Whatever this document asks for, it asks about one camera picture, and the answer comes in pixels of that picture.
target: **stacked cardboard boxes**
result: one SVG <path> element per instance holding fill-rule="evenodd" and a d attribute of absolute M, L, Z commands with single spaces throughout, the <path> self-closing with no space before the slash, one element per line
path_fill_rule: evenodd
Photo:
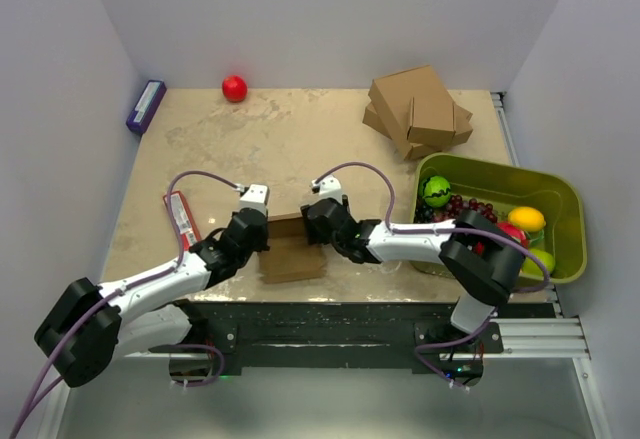
<path fill-rule="evenodd" d="M 389 137 L 406 160 L 467 142 L 471 113 L 458 106 L 431 66 L 373 80 L 362 122 Z"/>

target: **black metal base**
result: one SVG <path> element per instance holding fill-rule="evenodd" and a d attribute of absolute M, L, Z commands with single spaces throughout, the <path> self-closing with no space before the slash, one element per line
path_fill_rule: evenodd
<path fill-rule="evenodd" d="M 414 355 L 427 331 L 447 324 L 455 304 L 433 303 L 215 303 L 179 304 L 190 317 L 205 319 L 208 339 L 225 355 L 226 375 L 244 367 L 409 369 L 431 372 Z M 507 304 L 501 318 L 553 318 L 551 304 Z M 481 334 L 484 353 L 503 351 L 497 324 Z M 455 352 L 473 352 L 477 344 Z M 424 357 L 445 371 L 462 361 L 455 353 L 440 361 L 438 350 Z M 477 364 L 464 361 L 478 374 Z M 171 370 L 188 368 L 172 360 Z"/>

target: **lemon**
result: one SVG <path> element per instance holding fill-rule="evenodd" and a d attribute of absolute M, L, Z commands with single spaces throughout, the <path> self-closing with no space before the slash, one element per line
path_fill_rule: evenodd
<path fill-rule="evenodd" d="M 509 213 L 508 220 L 526 232 L 538 232 L 546 224 L 544 216 L 539 210 L 527 206 L 516 207 Z"/>

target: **red package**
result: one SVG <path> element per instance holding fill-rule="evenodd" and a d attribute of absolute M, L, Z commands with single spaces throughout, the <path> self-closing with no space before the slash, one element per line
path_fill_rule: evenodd
<path fill-rule="evenodd" d="M 163 197 L 165 206 L 167 204 L 167 196 Z M 196 223 L 193 221 L 191 215 L 191 209 L 184 194 L 180 191 L 173 191 L 171 193 L 171 211 L 173 217 L 178 224 L 178 230 L 182 237 L 182 245 L 184 250 L 187 251 L 191 246 L 200 240 L 200 231 Z"/>

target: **green apple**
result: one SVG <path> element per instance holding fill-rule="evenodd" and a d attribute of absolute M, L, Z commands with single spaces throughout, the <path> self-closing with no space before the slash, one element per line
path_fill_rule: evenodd
<path fill-rule="evenodd" d="M 544 264 L 544 266 L 549 271 L 549 274 L 551 274 L 556 268 L 556 260 L 547 251 L 532 248 L 529 249 L 529 252 L 533 253 L 538 259 L 540 259 L 540 262 Z M 540 270 L 538 265 L 528 257 L 524 260 L 524 264 L 522 265 L 522 272 L 524 272 L 525 274 L 531 274 L 532 276 L 542 276 L 542 271 Z"/>

